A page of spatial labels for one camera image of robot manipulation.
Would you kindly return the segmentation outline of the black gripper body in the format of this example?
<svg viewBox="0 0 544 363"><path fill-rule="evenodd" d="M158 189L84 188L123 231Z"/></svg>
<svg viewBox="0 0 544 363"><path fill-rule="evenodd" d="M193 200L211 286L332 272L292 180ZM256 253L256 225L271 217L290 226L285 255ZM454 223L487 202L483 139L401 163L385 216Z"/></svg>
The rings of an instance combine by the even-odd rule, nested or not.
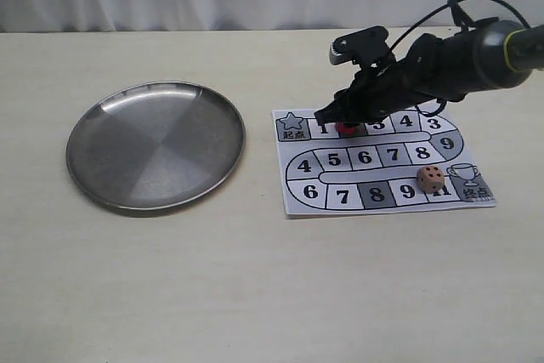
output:
<svg viewBox="0 0 544 363"><path fill-rule="evenodd" d="M480 90L476 68L474 33L439 38L425 33L404 58L382 66L360 69L351 84L335 93L345 98L351 115L382 116L430 100L459 102Z"/></svg>

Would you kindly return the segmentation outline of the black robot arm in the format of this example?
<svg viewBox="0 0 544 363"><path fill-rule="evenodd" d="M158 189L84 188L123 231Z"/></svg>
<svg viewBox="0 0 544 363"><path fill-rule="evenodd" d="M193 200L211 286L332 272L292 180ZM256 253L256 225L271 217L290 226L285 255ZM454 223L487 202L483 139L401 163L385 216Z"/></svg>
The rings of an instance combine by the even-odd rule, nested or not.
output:
<svg viewBox="0 0 544 363"><path fill-rule="evenodd" d="M373 124L434 100L439 106L468 94L515 88L543 67L543 28L492 19L447 38L422 34L401 60L387 45L388 30L373 26L337 38L334 65L359 66L347 88L314 114L320 124Z"/></svg>

